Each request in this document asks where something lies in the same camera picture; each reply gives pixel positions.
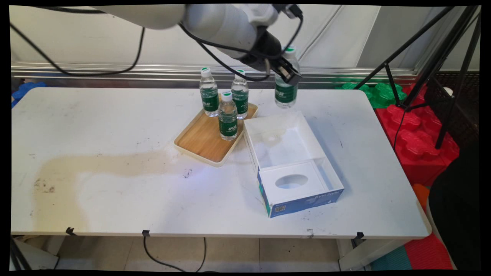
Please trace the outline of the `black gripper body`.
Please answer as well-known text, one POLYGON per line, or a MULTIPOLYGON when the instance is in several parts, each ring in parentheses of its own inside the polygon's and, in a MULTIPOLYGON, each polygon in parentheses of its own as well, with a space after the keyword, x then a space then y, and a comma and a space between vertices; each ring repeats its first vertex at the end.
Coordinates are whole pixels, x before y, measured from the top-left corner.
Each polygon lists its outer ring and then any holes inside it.
POLYGON ((275 73, 287 72, 287 61, 279 56, 282 51, 280 42, 266 26, 242 28, 239 31, 239 48, 249 51, 239 61, 251 68, 265 72, 266 59, 275 73))

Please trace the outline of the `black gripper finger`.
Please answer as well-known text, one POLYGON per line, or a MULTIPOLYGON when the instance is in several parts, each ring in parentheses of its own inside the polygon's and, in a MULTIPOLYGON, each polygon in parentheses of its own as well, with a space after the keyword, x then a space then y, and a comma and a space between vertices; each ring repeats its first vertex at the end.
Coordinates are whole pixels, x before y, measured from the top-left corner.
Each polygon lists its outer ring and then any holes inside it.
POLYGON ((283 64, 282 58, 273 60, 273 71, 275 72, 275 81, 277 83, 296 86, 303 78, 303 75, 300 72, 300 65, 298 60, 297 60, 297 72, 293 72, 293 73, 282 72, 282 67, 281 67, 282 64, 283 64))
POLYGON ((282 55, 283 64, 282 72, 293 73, 297 72, 297 58, 295 53, 284 53, 282 55))

